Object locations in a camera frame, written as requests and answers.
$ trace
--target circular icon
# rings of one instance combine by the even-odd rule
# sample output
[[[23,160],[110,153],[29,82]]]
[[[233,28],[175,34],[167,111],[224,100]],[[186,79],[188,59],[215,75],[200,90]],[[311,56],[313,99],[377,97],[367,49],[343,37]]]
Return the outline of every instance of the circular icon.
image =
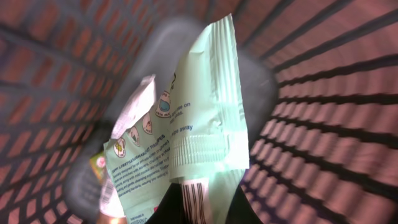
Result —
[[[133,143],[134,143],[136,146],[139,146],[139,135],[138,135],[137,128],[136,128],[135,126],[133,126],[133,127],[130,129],[130,137],[131,137]]]
[[[99,156],[96,163],[99,168],[104,168],[105,167],[105,158],[103,156]]]
[[[160,96],[155,114],[160,118],[170,117],[170,93],[164,91],[162,96]]]
[[[147,134],[152,134],[152,122],[150,121],[149,112],[142,119],[142,128]]]
[[[123,138],[119,138],[113,146],[114,153],[120,158],[126,155],[126,141]]]

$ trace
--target grid pattern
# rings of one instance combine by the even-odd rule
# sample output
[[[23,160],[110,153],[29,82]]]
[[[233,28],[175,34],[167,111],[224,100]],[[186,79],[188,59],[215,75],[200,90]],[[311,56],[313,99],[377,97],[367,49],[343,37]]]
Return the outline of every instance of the grid pattern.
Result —
[[[80,223],[62,180],[153,29],[232,13],[279,102],[242,182],[272,223],[398,223],[398,3],[0,2],[0,220]]]

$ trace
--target basket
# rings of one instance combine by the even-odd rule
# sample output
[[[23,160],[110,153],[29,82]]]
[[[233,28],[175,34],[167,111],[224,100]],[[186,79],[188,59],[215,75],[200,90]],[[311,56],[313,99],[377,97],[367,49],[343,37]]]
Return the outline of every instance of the basket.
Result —
[[[160,93],[204,25],[229,13],[253,212],[263,223],[398,223],[393,0],[1,1],[2,223],[93,222],[100,193],[85,158],[141,77],[156,73]]]

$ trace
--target mint green package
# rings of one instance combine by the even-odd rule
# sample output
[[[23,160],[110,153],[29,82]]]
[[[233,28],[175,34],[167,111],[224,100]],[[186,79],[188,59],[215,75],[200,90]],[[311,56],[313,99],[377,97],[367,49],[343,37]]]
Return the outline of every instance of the mint green package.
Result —
[[[129,223],[146,222],[171,182],[191,223],[225,223],[249,168],[232,17],[210,24],[180,59],[170,88],[120,139],[106,167]]]

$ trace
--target barcode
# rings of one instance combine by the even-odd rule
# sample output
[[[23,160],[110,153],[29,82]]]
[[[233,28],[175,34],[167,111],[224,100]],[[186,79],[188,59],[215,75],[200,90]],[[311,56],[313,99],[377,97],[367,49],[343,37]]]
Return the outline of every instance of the barcode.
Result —
[[[188,223],[209,224],[208,212],[208,181],[190,180],[181,184],[185,218]]]
[[[110,179],[107,179],[105,183],[105,191],[103,194],[102,202],[109,204],[109,200],[112,197],[112,193],[113,193],[113,183]]]

